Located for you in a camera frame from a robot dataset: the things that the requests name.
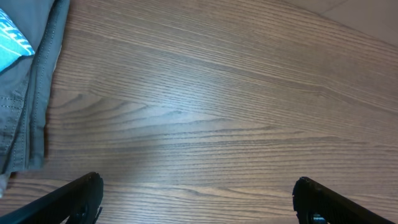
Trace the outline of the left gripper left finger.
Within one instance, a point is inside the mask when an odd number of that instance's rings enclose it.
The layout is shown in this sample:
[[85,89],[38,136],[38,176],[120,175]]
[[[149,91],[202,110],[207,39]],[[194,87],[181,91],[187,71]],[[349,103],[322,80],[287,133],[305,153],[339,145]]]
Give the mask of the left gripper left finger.
[[96,172],[1,217],[1,224],[95,224],[102,211],[103,179]]

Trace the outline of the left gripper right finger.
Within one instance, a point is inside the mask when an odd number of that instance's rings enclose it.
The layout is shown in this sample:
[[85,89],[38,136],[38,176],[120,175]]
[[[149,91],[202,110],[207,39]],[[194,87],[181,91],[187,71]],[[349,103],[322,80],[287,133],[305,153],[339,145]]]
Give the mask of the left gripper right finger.
[[394,224],[308,177],[296,181],[292,198],[300,224]]

